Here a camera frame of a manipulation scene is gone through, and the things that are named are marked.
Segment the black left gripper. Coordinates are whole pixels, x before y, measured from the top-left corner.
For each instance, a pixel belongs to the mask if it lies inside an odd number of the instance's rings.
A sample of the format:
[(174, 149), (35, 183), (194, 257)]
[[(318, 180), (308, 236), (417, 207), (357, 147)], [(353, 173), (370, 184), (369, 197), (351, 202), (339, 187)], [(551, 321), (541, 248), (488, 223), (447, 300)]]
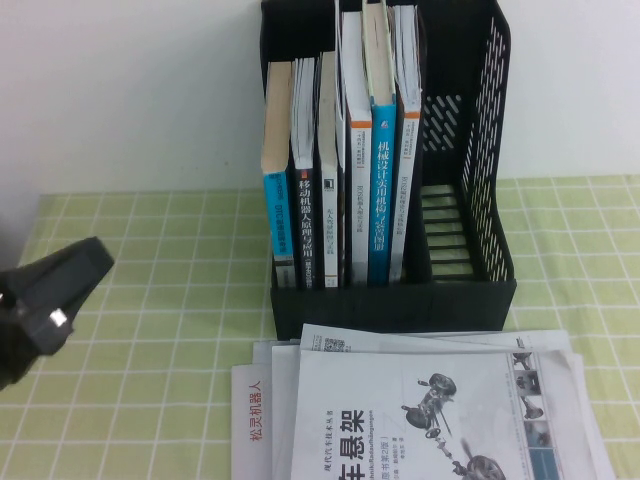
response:
[(97, 237), (1, 273), (1, 390), (18, 383), (38, 356), (56, 354), (73, 333), (63, 310), (86, 298), (114, 265)]

